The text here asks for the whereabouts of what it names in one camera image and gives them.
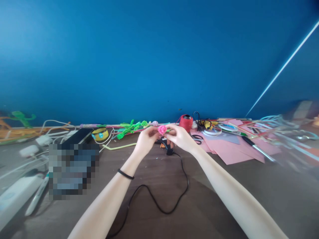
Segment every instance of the white light strip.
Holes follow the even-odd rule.
[[[252,108],[248,111],[245,117],[252,111],[252,109],[255,107],[255,105],[258,103],[258,101],[261,99],[261,97],[266,93],[266,91],[269,89],[269,87],[273,84],[273,82],[277,79],[277,77],[280,75],[280,73],[284,70],[284,68],[288,65],[288,63],[291,61],[291,59],[295,56],[295,54],[299,51],[299,49],[302,47],[302,45],[307,41],[307,39],[311,36],[311,34],[315,31],[317,26],[319,25],[319,21],[317,24],[313,27],[313,29],[309,32],[309,34],[306,36],[306,38],[302,41],[302,43],[298,46],[298,48],[295,50],[295,52],[291,55],[291,57],[288,59],[288,61],[283,65],[283,67],[280,69],[280,71],[277,73],[277,75],[272,79],[272,81],[269,83],[267,88],[263,91],[263,93],[260,95],[258,100],[254,103]]]

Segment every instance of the right hand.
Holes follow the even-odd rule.
[[[170,144],[171,148],[176,144],[185,151],[192,152],[199,147],[184,128],[175,124],[168,124],[166,127],[172,129],[168,134],[164,135],[167,138],[167,144]]]

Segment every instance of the black hair tie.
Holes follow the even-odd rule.
[[[118,169],[117,171],[118,171],[120,174],[122,174],[124,177],[128,178],[128,179],[131,179],[131,180],[134,179],[134,177],[131,177],[131,176],[127,175],[126,173],[122,172],[120,169]]]

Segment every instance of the white device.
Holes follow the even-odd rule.
[[[43,182],[43,174],[23,177],[0,196],[0,231],[29,200]]]
[[[39,152],[39,148],[36,145],[30,145],[24,149],[19,151],[19,154],[23,158],[28,158],[30,156],[34,156],[37,152]]]
[[[47,146],[53,142],[53,139],[51,139],[49,136],[42,135],[39,138],[36,139],[36,142],[40,146]]]
[[[34,209],[36,208],[40,198],[41,198],[41,195],[45,189],[45,187],[47,186],[49,182],[49,173],[47,173],[46,177],[44,178],[43,182],[41,183],[36,195],[34,196],[32,202],[30,203],[27,211],[26,211],[26,216],[29,216],[33,213]]]

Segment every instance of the blue wall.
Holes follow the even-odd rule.
[[[317,17],[313,0],[2,0],[0,110],[34,125],[244,117]]]
[[[313,101],[308,117],[319,113],[319,28],[255,105],[249,117],[261,118],[293,111],[302,100]]]

